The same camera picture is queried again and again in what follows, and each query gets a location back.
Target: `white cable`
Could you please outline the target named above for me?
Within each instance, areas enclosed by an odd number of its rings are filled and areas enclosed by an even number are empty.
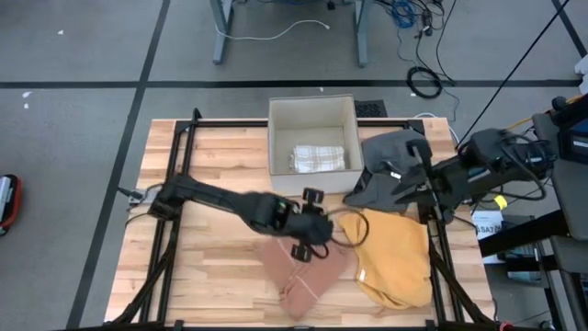
[[[326,24],[324,24],[321,21],[318,21],[316,19],[305,19],[305,20],[301,20],[301,21],[298,21],[298,22],[292,24],[289,28],[287,28],[286,30],[284,30],[284,32],[278,34],[275,37],[257,38],[257,37],[233,37],[233,36],[229,36],[229,35],[226,35],[226,34],[222,33],[219,30],[219,27],[217,25],[215,25],[214,27],[216,28],[217,33],[220,34],[222,37],[229,38],[229,39],[232,39],[232,40],[275,40],[275,39],[278,39],[278,38],[282,37],[283,35],[285,35],[286,32],[290,31],[292,28],[294,28],[298,24],[302,24],[302,23],[318,23],[318,24],[324,26],[325,29],[330,29],[331,28],[328,25],[326,25]]]
[[[420,114],[416,115],[414,118],[415,119],[419,119],[421,117],[427,117],[427,116],[428,117],[432,117],[432,118],[437,118],[437,116],[435,116],[435,114],[431,114],[431,113],[420,113]],[[447,125],[447,126],[449,127],[449,130],[451,131],[451,134],[453,135],[453,138],[456,139],[456,142],[459,142],[459,138],[458,138],[458,135],[456,134],[456,132],[453,131],[453,129],[451,129],[451,126],[450,125]]]

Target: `yellow cloth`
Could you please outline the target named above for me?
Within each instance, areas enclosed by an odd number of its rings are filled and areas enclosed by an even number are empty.
[[[426,226],[396,214],[364,209],[366,242],[356,247],[356,281],[369,298],[385,307],[406,309],[431,302],[431,266]],[[351,243],[365,235],[365,222],[349,213],[339,225]]]

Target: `wooden table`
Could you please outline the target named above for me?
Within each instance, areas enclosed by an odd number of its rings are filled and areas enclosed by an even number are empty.
[[[164,181],[175,122],[153,121],[139,188]],[[434,162],[454,154],[445,119],[425,119],[424,129]],[[363,140],[395,130],[398,128],[370,127],[360,128],[359,133]],[[266,136],[266,128],[197,128],[190,175],[236,191],[271,191]],[[341,206],[341,200],[342,195],[328,195],[325,209]],[[415,210],[412,205],[408,214],[416,217]],[[145,211],[146,207],[137,208],[133,214]],[[459,210],[458,216],[469,220],[469,210]],[[146,216],[127,227],[105,320],[119,315],[143,284],[155,225],[155,219]],[[266,237],[252,232],[235,215],[192,202],[184,207],[180,229],[166,318],[169,325],[182,319],[186,325],[216,326],[423,326],[425,319],[435,319],[433,302],[407,310],[383,309],[372,302],[356,286],[353,255],[339,282],[303,320],[292,321],[279,307],[277,290],[256,256],[256,246]],[[492,316],[492,295],[474,230],[453,222],[447,236],[458,281],[482,311]],[[442,284],[447,319],[452,320],[449,295]],[[155,316],[158,292],[153,296],[151,316]]]

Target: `gray floor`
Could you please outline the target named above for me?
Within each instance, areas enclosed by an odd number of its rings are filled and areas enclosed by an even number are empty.
[[[18,224],[0,240],[0,330],[64,327],[119,149],[134,88],[10,88],[7,82],[136,82],[162,0],[0,0],[0,172],[25,182]],[[234,4],[233,34],[269,36],[299,19],[302,25],[274,41],[229,42],[223,66],[211,63],[214,27],[208,1],[172,0],[149,77],[152,81],[403,80],[411,66],[398,59],[396,27],[374,6],[369,29],[370,64],[356,67],[352,8]],[[588,3],[571,0],[567,10],[588,45]],[[459,1],[439,53],[460,81],[500,81],[555,13],[550,0]],[[401,31],[401,52],[413,58],[413,33]],[[421,54],[435,63],[438,33],[423,41]],[[577,79],[580,60],[558,19],[513,79]],[[549,107],[555,96],[572,97],[576,87],[508,87],[477,130],[505,127]],[[270,97],[353,93],[384,99],[390,116],[433,112],[452,118],[455,100],[411,97],[406,87],[147,88],[126,155],[120,185],[134,187],[151,119],[188,118],[198,107],[207,118],[265,117]],[[32,92],[23,98],[24,92]],[[475,120],[495,87],[452,87],[460,98],[451,123],[459,136]],[[529,185],[509,189],[525,193]],[[541,203],[518,201],[511,214],[541,215],[558,208],[550,191]],[[125,200],[117,197],[96,269],[83,325],[98,325],[106,309],[117,264]],[[513,322],[547,309],[543,291],[513,284],[501,268],[488,268],[499,317]],[[526,321],[536,325],[548,314]]]

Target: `white box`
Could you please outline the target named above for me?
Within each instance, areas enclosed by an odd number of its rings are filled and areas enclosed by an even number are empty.
[[[269,175],[277,194],[299,196],[305,188],[345,193],[364,168],[353,96],[272,98],[267,123]],[[290,168],[296,145],[342,146],[345,170],[299,174]]]

